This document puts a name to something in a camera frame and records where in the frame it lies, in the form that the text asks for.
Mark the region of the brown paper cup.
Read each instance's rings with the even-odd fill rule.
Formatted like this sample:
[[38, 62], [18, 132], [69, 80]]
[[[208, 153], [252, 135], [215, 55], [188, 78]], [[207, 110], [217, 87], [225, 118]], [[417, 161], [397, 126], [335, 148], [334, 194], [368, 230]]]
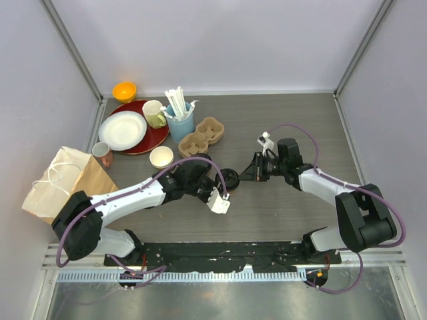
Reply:
[[237, 189], [238, 189], [238, 187], [229, 188], [228, 193], [230, 193], [230, 194], [234, 193]]

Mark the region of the brown paper cups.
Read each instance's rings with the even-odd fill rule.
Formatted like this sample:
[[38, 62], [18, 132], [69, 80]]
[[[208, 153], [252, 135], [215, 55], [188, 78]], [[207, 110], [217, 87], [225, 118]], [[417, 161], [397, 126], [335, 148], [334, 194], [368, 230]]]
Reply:
[[149, 161], [156, 169], [164, 169], [171, 165], [174, 160], [173, 151], [166, 146], [154, 148], [149, 154]]

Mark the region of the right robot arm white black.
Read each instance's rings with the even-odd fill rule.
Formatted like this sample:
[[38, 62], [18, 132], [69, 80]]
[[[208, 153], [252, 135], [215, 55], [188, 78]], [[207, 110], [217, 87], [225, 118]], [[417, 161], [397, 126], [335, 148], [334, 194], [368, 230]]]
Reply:
[[263, 150], [256, 152], [250, 165], [239, 175], [241, 181], [265, 182], [283, 177], [297, 189], [331, 204], [337, 215], [336, 227], [324, 227], [306, 233], [301, 254], [308, 263], [317, 263], [327, 251], [349, 249], [359, 253], [397, 236], [398, 230], [379, 188], [373, 184], [351, 185], [304, 163], [295, 139], [273, 143], [259, 139]]

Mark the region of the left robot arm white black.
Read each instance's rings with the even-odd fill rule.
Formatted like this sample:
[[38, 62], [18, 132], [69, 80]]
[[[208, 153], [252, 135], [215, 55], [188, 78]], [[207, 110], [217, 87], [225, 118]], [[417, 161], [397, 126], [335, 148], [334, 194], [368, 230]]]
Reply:
[[137, 265], [144, 252], [142, 242], [133, 231], [115, 231], [109, 229], [109, 224], [136, 211], [180, 200], [184, 195], [198, 198], [214, 213], [227, 213], [230, 194], [222, 173], [218, 173], [219, 181], [207, 176], [216, 167], [210, 157], [198, 155], [175, 161], [125, 189], [94, 196], [75, 192], [51, 224], [59, 240], [57, 266], [64, 267], [92, 253], [124, 265]]

